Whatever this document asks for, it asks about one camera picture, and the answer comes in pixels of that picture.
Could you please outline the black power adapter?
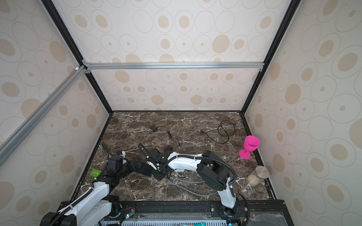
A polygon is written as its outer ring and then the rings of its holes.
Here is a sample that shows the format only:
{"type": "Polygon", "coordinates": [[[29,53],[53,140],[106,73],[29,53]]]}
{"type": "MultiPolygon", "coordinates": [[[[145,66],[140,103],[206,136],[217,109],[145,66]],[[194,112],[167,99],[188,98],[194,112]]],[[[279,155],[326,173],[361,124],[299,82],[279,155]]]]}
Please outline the black power adapter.
{"type": "Polygon", "coordinates": [[[158,130],[158,127],[155,125],[151,125],[150,129],[152,130],[152,132],[156,132],[158,130]]]}
{"type": "Polygon", "coordinates": [[[168,152],[168,151],[172,151],[173,150],[173,147],[172,146],[167,146],[165,148],[165,152],[168,152]]]}

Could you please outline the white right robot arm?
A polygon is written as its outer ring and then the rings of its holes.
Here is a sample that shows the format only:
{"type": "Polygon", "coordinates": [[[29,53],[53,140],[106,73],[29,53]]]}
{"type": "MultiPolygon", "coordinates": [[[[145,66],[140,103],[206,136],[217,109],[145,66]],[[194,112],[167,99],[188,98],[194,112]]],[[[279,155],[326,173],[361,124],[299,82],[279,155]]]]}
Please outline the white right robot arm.
{"type": "Polygon", "coordinates": [[[249,222],[250,211],[248,202],[242,196],[244,207],[238,207],[237,196],[233,184],[237,180],[236,171],[225,161],[211,151],[203,154],[181,154],[168,146],[164,153],[158,150],[148,150],[143,144],[138,149],[146,158],[147,165],[141,167],[144,175],[153,175],[158,181],[169,177],[172,172],[185,170],[193,171],[203,179],[203,183],[214,189],[220,197],[220,204],[211,204],[210,211],[214,216],[231,219],[239,218],[238,226],[246,226],[249,222]]]}

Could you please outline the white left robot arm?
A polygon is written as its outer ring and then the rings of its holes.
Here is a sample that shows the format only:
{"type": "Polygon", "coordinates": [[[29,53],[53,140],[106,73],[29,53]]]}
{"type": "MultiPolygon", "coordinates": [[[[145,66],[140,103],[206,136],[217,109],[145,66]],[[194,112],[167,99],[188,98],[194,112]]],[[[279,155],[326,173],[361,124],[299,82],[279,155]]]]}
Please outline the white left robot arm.
{"type": "Polygon", "coordinates": [[[40,225],[95,226],[106,217],[119,217],[122,205],[119,198],[110,193],[119,185],[121,179],[140,167],[139,159],[129,160],[124,154],[109,156],[104,170],[88,190],[57,212],[47,213],[40,225]]]}

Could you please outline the green snack packet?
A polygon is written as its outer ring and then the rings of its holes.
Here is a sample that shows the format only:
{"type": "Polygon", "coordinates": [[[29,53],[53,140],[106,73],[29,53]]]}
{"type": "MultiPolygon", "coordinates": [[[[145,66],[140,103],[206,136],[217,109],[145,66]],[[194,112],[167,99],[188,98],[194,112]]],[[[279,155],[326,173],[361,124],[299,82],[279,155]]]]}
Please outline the green snack packet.
{"type": "Polygon", "coordinates": [[[101,173],[102,173],[101,170],[92,169],[92,171],[90,172],[89,177],[98,178],[101,175],[101,173]]]}

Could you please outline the pink plastic goblet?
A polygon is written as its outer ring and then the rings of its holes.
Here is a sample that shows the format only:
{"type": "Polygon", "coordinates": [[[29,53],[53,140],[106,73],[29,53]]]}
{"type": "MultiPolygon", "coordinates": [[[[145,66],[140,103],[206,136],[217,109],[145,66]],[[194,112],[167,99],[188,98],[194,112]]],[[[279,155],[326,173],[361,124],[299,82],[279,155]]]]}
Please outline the pink plastic goblet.
{"type": "Polygon", "coordinates": [[[260,140],[255,136],[247,136],[243,143],[243,149],[240,150],[239,156],[242,159],[249,159],[251,153],[260,146],[260,140]]]}

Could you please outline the silver horizontal aluminium bar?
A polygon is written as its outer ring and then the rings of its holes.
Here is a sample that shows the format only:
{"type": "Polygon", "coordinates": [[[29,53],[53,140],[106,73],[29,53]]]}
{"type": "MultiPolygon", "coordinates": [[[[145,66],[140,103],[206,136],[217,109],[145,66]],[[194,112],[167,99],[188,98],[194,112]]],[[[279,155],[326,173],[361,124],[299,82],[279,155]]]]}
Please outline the silver horizontal aluminium bar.
{"type": "Polygon", "coordinates": [[[192,62],[192,63],[86,63],[91,70],[101,69],[225,69],[225,68],[263,68],[263,62],[192,62]]]}

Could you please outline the silver diagonal aluminium bar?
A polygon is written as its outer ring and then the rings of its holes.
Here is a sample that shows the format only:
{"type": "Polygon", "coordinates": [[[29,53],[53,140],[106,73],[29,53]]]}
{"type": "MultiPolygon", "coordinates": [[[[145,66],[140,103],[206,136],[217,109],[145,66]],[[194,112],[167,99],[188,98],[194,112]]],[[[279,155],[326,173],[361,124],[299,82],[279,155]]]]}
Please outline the silver diagonal aluminium bar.
{"type": "Polygon", "coordinates": [[[85,66],[79,66],[74,70],[38,108],[8,137],[1,145],[1,165],[12,155],[24,139],[32,132],[38,123],[47,115],[47,113],[56,105],[56,103],[65,95],[69,88],[85,73],[85,66]]]}

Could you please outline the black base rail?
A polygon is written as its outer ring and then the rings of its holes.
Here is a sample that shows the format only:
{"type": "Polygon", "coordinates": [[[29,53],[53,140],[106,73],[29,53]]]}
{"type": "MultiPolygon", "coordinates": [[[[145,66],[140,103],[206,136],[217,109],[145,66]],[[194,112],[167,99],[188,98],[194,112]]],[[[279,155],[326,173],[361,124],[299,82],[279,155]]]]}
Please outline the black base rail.
{"type": "MultiPolygon", "coordinates": [[[[207,213],[212,217],[227,217],[226,208],[221,201],[121,201],[121,209],[133,208],[136,213],[207,213]]],[[[245,216],[247,211],[252,216],[257,212],[283,213],[288,216],[287,206],[281,200],[244,201],[237,200],[231,212],[235,216],[245,216]]]]}

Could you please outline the black vertical frame post left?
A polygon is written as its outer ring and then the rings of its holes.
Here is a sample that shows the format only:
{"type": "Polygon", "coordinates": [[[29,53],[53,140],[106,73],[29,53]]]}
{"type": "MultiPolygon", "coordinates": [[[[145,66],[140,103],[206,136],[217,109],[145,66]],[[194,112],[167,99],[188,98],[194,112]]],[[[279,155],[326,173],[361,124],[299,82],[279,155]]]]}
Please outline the black vertical frame post left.
{"type": "Polygon", "coordinates": [[[105,95],[100,89],[100,86],[96,82],[95,77],[93,76],[92,72],[88,69],[88,67],[84,63],[84,57],[81,54],[78,46],[76,45],[73,37],[71,36],[66,24],[64,23],[63,19],[61,18],[56,6],[54,5],[53,1],[42,0],[41,3],[45,7],[47,13],[51,17],[53,23],[55,24],[56,28],[60,32],[62,38],[64,39],[65,43],[67,44],[68,48],[70,49],[72,55],[74,56],[75,60],[80,66],[84,66],[88,72],[85,73],[88,81],[90,82],[91,86],[93,87],[94,91],[96,92],[98,98],[100,99],[101,103],[105,107],[105,110],[109,115],[113,113],[110,104],[105,98],[105,95]]]}

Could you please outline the black vertical frame post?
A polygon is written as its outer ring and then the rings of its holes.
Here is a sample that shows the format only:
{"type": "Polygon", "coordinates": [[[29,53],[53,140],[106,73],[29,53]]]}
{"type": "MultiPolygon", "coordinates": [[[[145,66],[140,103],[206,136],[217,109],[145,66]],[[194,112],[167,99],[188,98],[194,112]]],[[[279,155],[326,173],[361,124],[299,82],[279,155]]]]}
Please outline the black vertical frame post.
{"type": "Polygon", "coordinates": [[[53,1],[42,0],[41,3],[45,7],[47,13],[51,17],[53,23],[55,24],[56,28],[60,32],[62,38],[64,39],[65,43],[67,44],[68,48],[70,49],[72,55],[74,56],[75,60],[80,66],[84,66],[88,72],[85,73],[88,81],[90,82],[91,86],[93,87],[94,91],[96,92],[98,98],[100,99],[101,103],[105,107],[105,110],[109,115],[113,113],[110,104],[105,98],[105,95],[100,89],[100,86],[96,82],[95,77],[93,76],[92,72],[88,69],[88,67],[84,63],[84,57],[81,54],[78,46],[76,45],[73,37],[71,36],[66,24],[64,23],[63,19],[61,18],[56,6],[54,5],[53,1]]]}
{"type": "Polygon", "coordinates": [[[281,21],[281,24],[277,30],[277,33],[273,39],[273,41],[271,42],[271,46],[266,54],[265,60],[264,60],[264,66],[261,69],[261,71],[258,73],[253,86],[247,96],[246,102],[243,105],[243,108],[241,109],[240,115],[244,116],[246,114],[247,109],[249,108],[251,101],[253,100],[259,85],[261,84],[264,75],[266,74],[266,71],[268,69],[268,67],[270,66],[273,57],[275,56],[275,53],[280,45],[280,43],[282,42],[282,39],[296,13],[296,11],[298,10],[299,6],[300,6],[301,0],[292,0],[287,8],[287,11],[281,21]]]}

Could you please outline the black vertical frame post right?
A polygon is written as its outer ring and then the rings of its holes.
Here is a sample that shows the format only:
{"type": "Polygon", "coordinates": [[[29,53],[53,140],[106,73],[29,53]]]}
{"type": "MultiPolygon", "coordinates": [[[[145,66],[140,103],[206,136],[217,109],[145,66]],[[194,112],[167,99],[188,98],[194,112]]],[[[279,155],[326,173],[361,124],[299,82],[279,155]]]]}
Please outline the black vertical frame post right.
{"type": "Polygon", "coordinates": [[[266,71],[268,69],[268,67],[270,66],[273,57],[275,56],[275,53],[280,45],[280,43],[282,42],[282,39],[296,13],[296,11],[298,10],[299,6],[300,6],[301,0],[292,0],[287,8],[287,11],[281,21],[281,24],[277,30],[277,33],[273,39],[273,41],[271,42],[271,46],[266,54],[265,60],[264,60],[264,66],[261,69],[261,71],[258,73],[253,86],[247,96],[246,102],[243,105],[243,108],[241,109],[240,115],[244,116],[246,114],[247,109],[249,108],[251,101],[253,100],[259,85],[261,84],[264,75],[266,74],[266,71]]]}

